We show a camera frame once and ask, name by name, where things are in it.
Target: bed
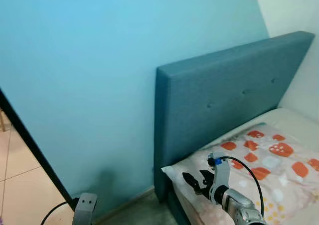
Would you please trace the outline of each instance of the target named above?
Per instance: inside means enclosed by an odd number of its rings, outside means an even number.
[[[200,224],[196,212],[161,168],[250,124],[267,122],[312,150],[318,125],[297,113],[276,109],[314,35],[295,32],[158,68],[155,98],[155,192],[179,225]],[[298,126],[307,126],[300,132]],[[307,214],[311,220],[318,209]]]

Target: robotic arm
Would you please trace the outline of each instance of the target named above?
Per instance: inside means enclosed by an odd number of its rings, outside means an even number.
[[[200,188],[198,181],[189,173],[183,173],[185,181],[197,195],[202,194],[212,203],[220,204],[234,220],[235,225],[267,225],[250,199],[229,188],[230,168],[225,159],[220,159],[222,156],[224,156],[223,153],[211,153],[208,156],[208,164],[215,174],[200,170],[205,178],[203,180],[205,188]]]

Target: white wall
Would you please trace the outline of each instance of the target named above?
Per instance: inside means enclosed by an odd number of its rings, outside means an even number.
[[[271,37],[298,30],[316,34],[280,107],[319,120],[319,0],[258,0]]]

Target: baseboard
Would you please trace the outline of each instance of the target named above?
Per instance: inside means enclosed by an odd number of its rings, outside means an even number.
[[[105,222],[105,220],[109,219],[110,217],[114,216],[115,214],[119,213],[120,211],[122,211],[123,209],[126,209],[127,207],[133,205],[134,203],[136,203],[138,200],[150,195],[151,193],[154,192],[154,186],[151,186],[149,189],[147,189],[145,192],[141,193],[141,194],[137,194],[135,198],[129,200],[128,202],[118,206],[117,208],[107,212],[106,214],[102,215],[101,217],[99,217],[98,219],[96,219],[94,221],[94,225],[99,225],[103,222]]]

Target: blue headboard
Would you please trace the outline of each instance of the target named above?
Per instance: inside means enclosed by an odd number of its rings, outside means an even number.
[[[158,68],[154,170],[160,201],[171,188],[160,168],[274,109],[313,38],[300,31]]]

